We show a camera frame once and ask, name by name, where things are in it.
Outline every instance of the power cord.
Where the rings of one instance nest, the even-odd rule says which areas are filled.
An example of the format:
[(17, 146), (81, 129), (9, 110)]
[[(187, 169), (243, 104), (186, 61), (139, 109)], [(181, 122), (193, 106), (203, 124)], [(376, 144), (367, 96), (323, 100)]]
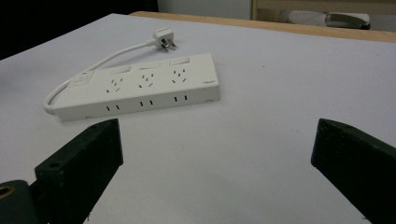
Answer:
[[(139, 44), (127, 49), (122, 49), (112, 55), (109, 55), (108, 57), (104, 58), (102, 61), (92, 65), (88, 69), (86, 69), (84, 72), (89, 72), (92, 71), (99, 66), (103, 65), (104, 63), (120, 56), (121, 54), (124, 54), (129, 51), (133, 51), (136, 49), (142, 49), (143, 47), (149, 47), (149, 46), (155, 46), (157, 49), (163, 49), (164, 51), (168, 51), (168, 49), (174, 49), (176, 47), (174, 43), (174, 33), (168, 28), (164, 27), (162, 29), (156, 30), (153, 33), (153, 38), (150, 39), (149, 41), (146, 41), (143, 44)], [(67, 85), (69, 84), (70, 80), (72, 78), (69, 78), (66, 80), (66, 82), (62, 83), (59, 85), (57, 88), (55, 88), (52, 92), (50, 92), (47, 97), (44, 99), (44, 109), (47, 113), (54, 115), (53, 112), (53, 106), (50, 104), (51, 101), (62, 91), (64, 90)]]

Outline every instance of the electrical outlet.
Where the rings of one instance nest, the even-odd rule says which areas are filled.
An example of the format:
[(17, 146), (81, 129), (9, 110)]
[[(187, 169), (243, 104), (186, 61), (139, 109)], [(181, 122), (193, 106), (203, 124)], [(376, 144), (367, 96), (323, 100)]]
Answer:
[(76, 74), (53, 105), (61, 121), (218, 101), (210, 53)]

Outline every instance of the white power strip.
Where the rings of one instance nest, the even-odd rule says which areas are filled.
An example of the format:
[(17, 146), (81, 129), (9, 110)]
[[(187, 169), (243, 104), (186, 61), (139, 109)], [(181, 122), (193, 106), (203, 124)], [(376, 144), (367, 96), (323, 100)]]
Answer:
[(219, 99), (216, 69), (207, 53), (76, 74), (53, 112), (70, 121)]

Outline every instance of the white cable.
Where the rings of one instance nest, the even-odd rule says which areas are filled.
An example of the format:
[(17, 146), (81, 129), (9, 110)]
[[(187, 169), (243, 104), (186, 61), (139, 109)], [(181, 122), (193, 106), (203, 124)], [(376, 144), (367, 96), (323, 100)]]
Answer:
[[(100, 61), (99, 63), (96, 63), (94, 65), (92, 65), (91, 67), (89, 67), (87, 70), (85, 70), (86, 72), (94, 70), (95, 68), (101, 66), (102, 64), (120, 56), (121, 54), (124, 54), (126, 52), (132, 51), (132, 50), (136, 50), (136, 49), (142, 49), (143, 47), (149, 47), (155, 44), (155, 39), (152, 39), (150, 41), (146, 41), (143, 44), (140, 45), (136, 45), (127, 49), (122, 49), (106, 58), (104, 58), (102, 61)], [(50, 104), (51, 101), (53, 100), (53, 98), (55, 98), (56, 95), (58, 95), (62, 90), (64, 90), (67, 85), (69, 84), (70, 80), (72, 78), (69, 78), (68, 80), (66, 80), (66, 82), (62, 83), (61, 85), (59, 85), (57, 88), (55, 88), (52, 92), (50, 92), (47, 97), (44, 100), (44, 109), (47, 113), (54, 115), (53, 112), (53, 106)]]
[(155, 43), (155, 40), (152, 39), (151, 41), (147, 41), (146, 43), (143, 43), (143, 44), (140, 44), (140, 45), (136, 45), (136, 46), (130, 47), (128, 49), (122, 49), (122, 50), (120, 50), (120, 51), (108, 56), (107, 58), (103, 59), (99, 63), (94, 64), (93, 66), (91, 66), (90, 68), (88, 68), (85, 71), (86, 72), (91, 71), (91, 70), (99, 67), (100, 65), (112, 60), (113, 58), (116, 58), (116, 57), (120, 56), (121, 54), (124, 54), (124, 53), (132, 51), (132, 50), (136, 50), (136, 49), (142, 49), (143, 47), (149, 47), (149, 46), (154, 45), (154, 43)]

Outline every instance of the table surface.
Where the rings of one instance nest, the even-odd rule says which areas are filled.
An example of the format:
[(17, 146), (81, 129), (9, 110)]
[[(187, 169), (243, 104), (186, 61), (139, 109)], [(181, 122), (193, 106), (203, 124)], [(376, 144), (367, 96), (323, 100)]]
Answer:
[[(45, 113), (56, 86), (164, 26), (176, 50), (103, 67), (210, 52), (220, 101), (65, 123)], [(111, 14), (0, 61), (0, 182), (32, 183), (57, 149), (117, 118), (124, 164), (88, 224), (367, 224), (310, 157), (320, 118), (396, 146), (395, 58), (394, 43)]]

